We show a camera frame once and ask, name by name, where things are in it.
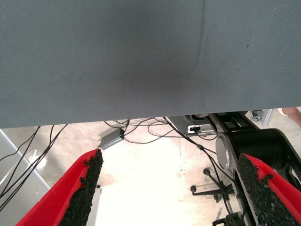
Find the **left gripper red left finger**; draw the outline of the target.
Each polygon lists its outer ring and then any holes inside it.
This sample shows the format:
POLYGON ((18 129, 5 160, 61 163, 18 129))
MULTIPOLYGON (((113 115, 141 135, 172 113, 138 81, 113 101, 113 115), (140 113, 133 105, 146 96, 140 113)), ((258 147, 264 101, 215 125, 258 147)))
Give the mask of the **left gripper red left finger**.
POLYGON ((17 225, 85 226, 102 165, 100 149, 80 156, 17 225))

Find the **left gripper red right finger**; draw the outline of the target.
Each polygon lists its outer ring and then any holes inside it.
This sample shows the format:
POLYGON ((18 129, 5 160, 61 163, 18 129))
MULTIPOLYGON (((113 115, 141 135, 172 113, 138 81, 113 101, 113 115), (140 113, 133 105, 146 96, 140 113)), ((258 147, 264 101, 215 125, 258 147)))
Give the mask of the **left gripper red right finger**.
POLYGON ((301 192, 260 159, 241 154, 237 170, 260 226, 299 226, 301 192))

